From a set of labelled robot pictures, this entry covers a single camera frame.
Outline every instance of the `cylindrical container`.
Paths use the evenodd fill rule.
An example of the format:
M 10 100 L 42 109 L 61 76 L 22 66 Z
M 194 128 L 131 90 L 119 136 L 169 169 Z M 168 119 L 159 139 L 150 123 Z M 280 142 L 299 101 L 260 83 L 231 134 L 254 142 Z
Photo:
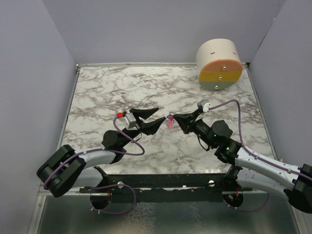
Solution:
M 235 45 L 228 39 L 213 39 L 202 44 L 196 63 L 199 84 L 207 90 L 230 87 L 243 71 Z

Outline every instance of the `white wall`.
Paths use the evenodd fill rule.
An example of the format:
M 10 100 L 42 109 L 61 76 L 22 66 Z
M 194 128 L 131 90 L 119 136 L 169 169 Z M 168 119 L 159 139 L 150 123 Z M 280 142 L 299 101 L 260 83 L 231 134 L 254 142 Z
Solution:
M 252 61 L 285 0 L 43 0 L 77 63 L 195 62 L 214 38 Z
M 41 0 L 0 1 L 0 233 L 24 234 L 55 151 L 75 62 Z
M 298 166 L 312 165 L 311 64 L 312 1 L 287 0 L 250 71 L 277 156 Z

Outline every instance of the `white marble surface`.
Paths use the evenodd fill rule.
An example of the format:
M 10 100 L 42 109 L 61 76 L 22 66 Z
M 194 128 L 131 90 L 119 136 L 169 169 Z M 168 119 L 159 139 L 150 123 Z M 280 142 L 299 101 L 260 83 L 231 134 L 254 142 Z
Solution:
M 113 118 L 117 112 L 159 107 L 154 115 L 159 118 L 169 112 L 192 112 L 204 98 L 208 98 L 212 106 L 237 99 L 242 108 L 245 144 L 273 157 L 246 70 L 236 84 L 213 92 L 199 89 L 195 67 L 83 67 L 63 144 L 70 144 L 74 149 L 99 147 L 104 132 L 114 129 Z M 208 125 L 220 119 L 233 130 L 232 138 L 239 140 L 234 103 L 204 117 Z M 146 150 L 145 155 L 124 156 L 118 163 L 101 167 L 108 174 L 224 173 L 229 168 L 214 156 L 214 150 L 205 152 L 194 134 L 183 134 L 177 123 L 169 130 L 165 121 L 154 136 L 143 135 L 139 142 Z M 125 148 L 128 152 L 140 152 L 134 144 Z

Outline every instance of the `purple cable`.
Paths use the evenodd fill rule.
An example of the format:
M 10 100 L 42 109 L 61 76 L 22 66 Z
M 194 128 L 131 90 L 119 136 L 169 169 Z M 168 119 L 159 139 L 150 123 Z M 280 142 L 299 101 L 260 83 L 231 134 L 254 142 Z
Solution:
M 131 137 L 129 137 L 127 134 L 125 134 L 120 128 L 118 128 L 117 124 L 116 124 L 116 120 L 117 120 L 117 117 L 114 118 L 114 121 L 113 121 L 113 125 L 114 127 L 117 129 L 117 131 L 122 134 L 124 137 L 126 137 L 127 139 L 129 139 L 131 142 L 133 142 L 134 144 L 136 144 L 138 147 L 141 148 L 142 150 L 142 153 L 139 153 L 139 154 L 132 154 L 132 153 L 123 153 L 125 155 L 131 155 L 131 156 L 141 156 L 143 154 L 145 154 L 145 150 L 143 148 L 143 146 L 141 146 L 136 140 L 132 139 Z M 110 150 L 110 152 L 113 152 L 113 153 L 119 153 L 119 151 L 115 151 L 115 150 Z
M 245 150 L 247 153 L 249 153 L 249 154 L 250 154 L 251 156 L 253 156 L 253 157 L 257 157 L 257 155 L 255 155 L 253 152 L 251 152 L 250 150 L 247 149 L 247 147 L 245 146 L 245 144 L 244 144 L 244 142 L 243 142 L 243 136 L 242 136 L 242 130 L 241 130 L 241 113 L 240 113 L 240 105 L 239 105 L 239 102 L 238 102 L 237 100 L 235 100 L 235 99 L 232 99 L 232 100 L 226 101 L 226 102 L 224 102 L 224 103 L 222 103 L 222 104 L 220 104 L 220 105 L 211 107 L 211 108 L 209 108 L 209 109 L 210 109 L 210 110 L 214 110 L 214 109 L 217 109 L 217 108 L 219 108 L 219 107 L 221 107 L 221 106 L 224 106 L 224 105 L 226 105 L 226 104 L 229 104 L 230 102 L 235 102 L 235 103 L 237 104 L 237 108 L 238 108 L 238 133 L 239 133 L 240 143 L 242 144 L 242 147 L 244 148 L 244 150 Z M 280 165 L 277 165 L 277 164 L 275 164 L 275 163 L 273 163 L 273 162 L 270 162 L 270 161 L 268 161 L 268 160 L 266 160 L 266 159 L 264 159 L 264 158 L 261 158 L 261 157 L 258 157 L 258 159 L 259 159 L 260 161 L 263 161 L 263 162 L 265 162 L 265 163 L 271 165 L 271 166 L 274 166 L 274 167 L 276 167 L 276 168 L 278 168 L 278 169 L 281 169 L 281 170 L 283 170 L 283 171 L 288 172 L 288 168 L 285 168 L 285 167 L 282 167 L 282 166 L 280 166 Z M 302 176 L 302 177 L 304 177 L 305 179 L 308 179 L 308 180 L 312 181 L 312 178 L 309 177 L 309 176 L 307 176 L 307 175 L 305 175 L 305 174 L 302 174 L 302 173 L 300 173 L 300 172 L 296 172 L 296 171 L 294 171 L 294 170 L 290 170 L 290 172 L 291 172 L 291 173 L 294 173 L 294 174 L 296 174 L 296 175 Z
M 266 202 L 262 206 L 260 206 L 260 207 L 258 207 L 256 209 L 253 209 L 253 210 L 244 210 L 244 209 L 239 209 L 237 207 L 235 208 L 234 206 L 231 206 L 229 203 L 227 203 L 225 200 L 223 200 L 223 202 L 225 204 L 227 204 L 228 207 L 230 207 L 230 208 L 232 208 L 234 210 L 237 210 L 237 211 L 241 211 L 241 212 L 256 212 L 256 211 L 260 211 L 260 210 L 266 208 L 267 205 L 269 204 L 270 199 L 271 199 L 271 194 L 269 194 L 268 199 L 266 200 Z
M 47 190 L 47 185 L 48 183 L 50 182 L 51 178 L 67 163 L 69 163 L 72 159 L 74 159 L 75 157 L 77 156 L 80 156 L 84 153 L 92 153 L 92 152 L 96 152 L 96 151 L 109 151 L 109 152 L 112 152 L 112 153 L 117 153 L 117 154 L 123 154 L 123 155 L 130 155 L 130 156 L 141 156 L 143 154 L 145 154 L 145 150 L 143 148 L 143 146 L 141 146 L 136 140 L 132 139 L 131 137 L 129 137 L 127 134 L 125 134 L 123 131 L 121 131 L 117 125 L 116 125 L 116 120 L 118 118 L 115 117 L 114 118 L 114 121 L 113 121 L 113 124 L 114 124 L 114 127 L 117 129 L 118 132 L 120 132 L 122 135 L 124 135 L 127 139 L 129 139 L 130 141 L 132 141 L 134 144 L 136 144 L 138 147 L 141 148 L 142 150 L 142 153 L 138 153 L 138 154 L 134 154 L 134 153 L 127 153 L 127 152 L 122 152 L 122 151 L 117 151 L 117 150 L 105 150 L 105 149 L 102 149 L 102 148 L 99 148 L 99 149 L 92 149 L 92 150 L 87 150 L 85 152 L 79 152 L 77 154 L 74 154 L 72 156 L 70 156 L 68 159 L 66 159 L 63 163 L 61 163 L 50 175 L 49 177 L 46 179 L 46 181 L 44 182 L 43 184 L 43 188 Z
M 104 213 L 104 214 L 109 214 L 109 215 L 123 215 L 123 214 L 128 213 L 129 211 L 131 211 L 136 206 L 137 195 L 136 195 L 136 192 L 134 191 L 134 189 L 131 188 L 129 185 L 127 185 L 127 184 L 122 184 L 122 185 L 120 185 L 120 184 L 112 184 L 112 185 L 107 185 L 107 186 L 97 187 L 97 188 L 92 188 L 92 189 L 108 189 L 108 188 L 117 187 L 117 186 L 125 186 L 128 189 L 130 189 L 131 192 L 133 193 L 133 204 L 132 204 L 132 206 L 129 209 L 127 209 L 125 211 L 122 211 L 122 212 L 109 212 L 109 211 L 97 210 L 97 209 L 95 209 L 93 207 L 92 201 L 90 199 L 90 205 L 91 205 L 92 209 L 97 211 L 97 212 Z

